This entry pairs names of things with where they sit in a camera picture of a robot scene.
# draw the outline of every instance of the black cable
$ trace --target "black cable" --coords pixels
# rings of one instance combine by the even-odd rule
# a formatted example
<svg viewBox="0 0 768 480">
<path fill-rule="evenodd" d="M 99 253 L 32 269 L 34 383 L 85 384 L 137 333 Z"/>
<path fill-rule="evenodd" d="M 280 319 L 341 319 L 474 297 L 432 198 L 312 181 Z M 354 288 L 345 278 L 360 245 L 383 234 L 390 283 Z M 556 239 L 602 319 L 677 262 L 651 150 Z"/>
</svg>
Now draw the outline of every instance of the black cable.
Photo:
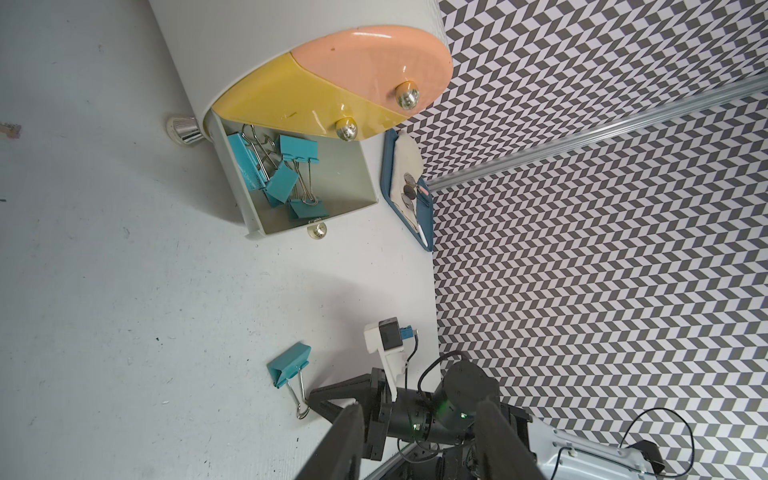
<svg viewBox="0 0 768 480">
<path fill-rule="evenodd" d="M 408 389 L 408 363 L 411 361 L 413 356 L 416 354 L 416 351 L 419 349 L 419 331 L 418 330 L 413 331 L 413 341 L 415 342 L 413 345 L 413 351 L 411 352 L 411 354 L 408 356 L 408 359 L 406 360 L 406 390 Z M 411 409 L 408 407 L 408 403 L 406 403 L 406 414 L 408 415 L 408 424 L 413 425 L 413 419 L 411 418 Z M 419 441 L 419 439 L 416 438 L 415 435 L 411 435 L 411 436 L 413 437 L 413 442 L 415 442 L 422 449 L 427 450 L 429 452 L 435 452 L 435 454 L 442 453 L 441 448 L 438 448 L 437 450 L 432 450 L 431 448 L 429 448 L 429 446 L 422 445 L 422 443 Z"/>
<path fill-rule="evenodd" d="M 694 467 L 694 463 L 696 461 L 696 459 L 695 459 L 695 457 L 696 457 L 696 444 L 694 443 L 694 431 L 693 431 L 693 429 L 690 427 L 690 425 L 688 425 L 688 422 L 686 422 L 685 419 L 680 416 L 679 413 L 675 412 L 672 409 L 665 409 L 664 407 L 653 407 L 652 409 L 643 410 L 640 413 L 640 415 L 636 416 L 634 418 L 634 420 L 632 420 L 632 423 L 629 424 L 629 427 L 627 427 L 627 432 L 624 433 L 623 437 L 621 437 L 621 442 L 619 443 L 619 448 L 621 448 L 621 446 L 624 444 L 624 440 L 627 439 L 627 435 L 629 435 L 629 431 L 630 431 L 630 429 L 632 429 L 632 426 L 634 425 L 634 423 L 637 420 L 639 420 L 641 416 L 645 415 L 648 412 L 653 412 L 654 410 L 664 410 L 665 412 L 669 412 L 672 415 L 675 415 L 685 425 L 685 428 L 688 429 L 688 434 L 690 435 L 690 460 L 688 461 L 690 464 L 688 465 L 688 468 L 686 468 L 683 473 L 678 473 L 676 475 L 656 475 L 657 477 L 661 477 L 661 478 L 678 478 L 678 477 L 682 477 L 683 475 L 686 475 L 688 472 L 690 472 L 690 470 Z"/>
<path fill-rule="evenodd" d="M 563 452 L 563 450 L 568 450 L 570 447 L 561 447 L 558 450 L 558 459 L 554 461 L 554 470 L 552 470 L 552 476 L 549 478 L 549 480 L 554 480 L 554 474 L 558 472 L 558 466 L 560 465 L 560 454 Z"/>
<path fill-rule="evenodd" d="M 413 341 L 414 341 L 413 351 L 411 352 L 411 354 L 408 356 L 408 359 L 406 360 L 406 390 L 408 389 L 408 363 L 411 361 L 413 356 L 416 354 L 416 351 L 419 350 L 419 331 L 418 330 L 414 330 L 413 331 Z M 408 414 L 408 424 L 409 425 L 413 425 L 413 420 L 411 419 L 411 409 L 408 407 L 408 403 L 406 403 L 406 414 Z M 442 451 L 442 450 L 434 451 L 434 450 L 431 450 L 431 449 L 425 449 L 424 446 L 419 443 L 419 440 L 415 437 L 415 435 L 413 436 L 413 440 L 414 440 L 414 442 L 416 442 L 416 444 L 418 446 L 422 447 L 422 449 L 428 450 L 428 451 L 433 452 L 433 453 L 432 453 L 432 455 L 430 455 L 427 458 L 421 458 L 420 460 L 411 460 L 410 458 L 406 457 L 406 454 L 404 454 L 402 452 L 402 450 L 404 448 L 408 447 L 408 445 L 411 445 L 412 442 L 409 442 L 408 445 L 406 445 L 405 447 L 400 447 L 400 439 L 397 439 L 397 452 L 400 454 L 402 459 L 405 460 L 408 463 L 426 463 L 426 462 L 429 462 L 430 460 L 432 460 L 435 457 L 437 457 L 437 455 L 439 455 L 440 452 Z"/>
<path fill-rule="evenodd" d="M 695 446 L 694 446 L 694 431 L 693 431 L 693 429 L 691 429 L 690 425 L 688 425 L 688 422 L 686 422 L 685 419 L 683 417 L 681 417 L 674 410 L 665 409 L 664 407 L 654 407 L 652 409 L 644 410 L 643 412 L 641 412 L 640 415 L 636 416 L 634 418 L 634 420 L 632 420 L 632 423 L 629 424 L 629 428 L 627 428 L 627 432 L 624 433 L 623 437 L 621 437 L 621 442 L 619 443 L 619 448 L 621 448 L 621 446 L 624 444 L 624 440 L 627 439 L 627 435 L 629 435 L 629 431 L 632 428 L 632 426 L 634 425 L 634 423 L 638 419 L 640 419 L 641 416 L 645 415 L 648 412 L 653 412 L 654 410 L 664 410 L 665 412 L 672 413 L 677 418 L 679 418 L 680 421 L 683 424 L 685 424 L 686 428 L 688 428 L 688 433 L 690 434 L 690 460 L 689 460 L 690 465 L 688 465 L 688 468 L 686 468 L 683 473 L 677 473 L 675 475 L 662 475 L 662 474 L 655 475 L 654 474 L 654 476 L 656 476 L 658 478 L 678 478 L 678 477 L 682 477 L 683 475 L 687 475 L 688 472 L 690 472 L 690 470 L 694 467 L 694 463 L 695 463 L 695 458 L 694 457 L 695 457 L 696 450 L 695 450 Z M 611 460 L 610 458 L 605 458 L 605 457 L 603 457 L 601 455 L 597 455 L 597 454 L 592 453 L 592 452 L 586 452 L 585 450 L 576 449 L 574 447 L 561 447 L 560 450 L 558 450 L 558 457 L 555 460 L 554 470 L 552 470 L 552 476 L 549 478 L 549 480 L 554 480 L 554 474 L 556 474 L 558 472 L 558 465 L 560 465 L 560 455 L 563 452 L 563 450 L 575 450 L 576 452 L 584 453 L 585 455 L 591 455 L 593 457 L 600 458 L 600 459 L 605 460 L 607 462 L 611 462 L 611 463 L 614 463 L 616 465 L 625 467 L 627 470 L 631 470 L 632 472 L 646 473 L 646 472 L 643 472 L 642 470 L 638 470 L 636 468 L 628 467 L 628 466 L 624 465 L 623 463 L 616 462 L 615 460 Z"/>
<path fill-rule="evenodd" d="M 461 350 L 452 350 L 451 352 L 443 353 L 441 356 L 437 357 L 437 360 L 432 362 L 432 364 L 427 367 L 427 370 L 424 370 L 424 373 L 422 373 L 422 376 L 419 377 L 419 382 L 416 383 L 416 390 L 419 392 L 419 396 L 421 396 L 425 402 L 427 402 L 427 398 L 425 397 L 424 392 L 422 391 L 422 381 L 424 380 L 424 377 L 426 377 L 427 373 L 430 373 L 432 369 L 434 369 L 440 362 L 456 355 L 461 356 L 463 359 L 467 358 L 467 354 Z"/>
<path fill-rule="evenodd" d="M 402 450 L 408 447 L 408 445 L 411 445 L 411 444 L 409 443 L 405 447 L 400 448 L 400 439 L 397 439 L 397 452 L 400 454 L 402 459 L 408 463 L 426 463 L 426 462 L 429 462 L 430 460 L 435 459 L 437 455 L 440 455 L 440 452 L 433 452 L 429 457 L 420 458 L 419 460 L 411 460 L 410 458 L 406 457 L 405 453 L 402 452 Z"/>
</svg>

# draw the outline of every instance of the metal knob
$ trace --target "metal knob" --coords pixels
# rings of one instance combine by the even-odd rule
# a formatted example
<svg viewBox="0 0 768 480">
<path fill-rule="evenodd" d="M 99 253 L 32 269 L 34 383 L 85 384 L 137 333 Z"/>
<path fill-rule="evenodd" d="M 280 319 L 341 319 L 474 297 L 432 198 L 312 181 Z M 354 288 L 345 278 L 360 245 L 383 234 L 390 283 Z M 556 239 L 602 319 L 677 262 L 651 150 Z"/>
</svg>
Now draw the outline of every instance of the metal knob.
<svg viewBox="0 0 768 480">
<path fill-rule="evenodd" d="M 419 89 L 416 87 L 416 83 L 412 81 L 404 81 L 395 89 L 395 98 L 397 104 L 403 110 L 413 110 L 416 105 L 419 104 Z"/>
<path fill-rule="evenodd" d="M 179 145 L 189 147 L 204 139 L 195 117 L 173 115 L 165 123 L 168 137 Z"/>
<path fill-rule="evenodd" d="M 326 235 L 326 233 L 328 233 L 328 227 L 326 227 L 325 222 L 313 223 L 306 228 L 306 232 L 313 239 L 322 240 L 323 237 Z"/>
<path fill-rule="evenodd" d="M 352 118 L 342 118 L 336 122 L 336 135 L 344 141 L 352 141 L 357 138 L 357 124 Z"/>
</svg>

